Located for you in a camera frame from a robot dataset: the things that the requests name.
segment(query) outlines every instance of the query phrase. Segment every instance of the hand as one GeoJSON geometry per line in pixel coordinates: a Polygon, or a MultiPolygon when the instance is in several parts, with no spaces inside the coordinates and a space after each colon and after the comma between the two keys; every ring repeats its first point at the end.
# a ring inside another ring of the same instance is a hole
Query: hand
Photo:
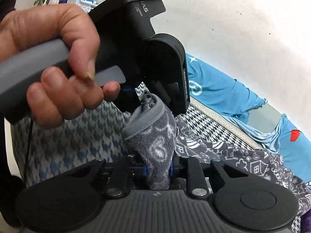
{"type": "Polygon", "coordinates": [[[50,67],[42,73],[41,82],[27,91],[36,123],[45,129],[61,126],[64,119],[76,118],[84,109],[95,109],[104,98],[115,100],[120,91],[117,82],[101,89],[93,81],[100,39],[90,17],[72,4],[10,12],[0,24],[0,63],[59,36],[71,47],[68,61],[75,75],[68,80],[59,68],[50,67]]]}

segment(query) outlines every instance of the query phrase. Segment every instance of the handle grip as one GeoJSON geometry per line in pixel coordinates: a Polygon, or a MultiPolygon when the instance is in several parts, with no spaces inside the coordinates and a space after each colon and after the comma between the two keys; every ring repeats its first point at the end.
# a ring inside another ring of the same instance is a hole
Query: handle grip
{"type": "MultiPolygon", "coordinates": [[[[0,111],[12,124],[30,112],[26,93],[28,87],[39,82],[42,72],[59,67],[69,78],[73,75],[68,64],[69,49],[61,39],[55,39],[23,51],[0,64],[0,111]]],[[[109,81],[125,83],[118,66],[98,71],[95,81],[103,86],[109,81]]]]}

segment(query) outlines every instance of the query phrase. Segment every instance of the gray fleece fabric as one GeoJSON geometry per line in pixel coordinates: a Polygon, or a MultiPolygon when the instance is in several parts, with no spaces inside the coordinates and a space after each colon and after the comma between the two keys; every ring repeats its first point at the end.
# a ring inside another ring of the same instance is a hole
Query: gray fleece fabric
{"type": "Polygon", "coordinates": [[[176,143],[175,118],[154,94],[145,93],[141,102],[122,131],[123,142],[146,163],[150,189],[166,190],[176,143]]]}

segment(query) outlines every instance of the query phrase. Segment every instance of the house drawing on fabric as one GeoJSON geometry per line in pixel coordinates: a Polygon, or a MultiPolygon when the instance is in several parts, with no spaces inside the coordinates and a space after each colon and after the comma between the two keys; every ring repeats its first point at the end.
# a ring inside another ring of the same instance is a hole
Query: house drawing on fabric
{"type": "Polygon", "coordinates": [[[268,164],[264,163],[261,160],[254,161],[250,163],[251,173],[256,174],[257,176],[263,176],[266,172],[268,164]]]}

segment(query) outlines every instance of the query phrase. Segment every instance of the red print on fabric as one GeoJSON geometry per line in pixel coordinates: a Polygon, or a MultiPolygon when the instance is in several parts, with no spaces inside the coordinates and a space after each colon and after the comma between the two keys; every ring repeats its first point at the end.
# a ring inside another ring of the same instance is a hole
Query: red print on fabric
{"type": "Polygon", "coordinates": [[[292,130],[290,132],[290,141],[291,142],[295,142],[297,140],[297,138],[299,137],[300,135],[300,131],[299,130],[292,130]]]}

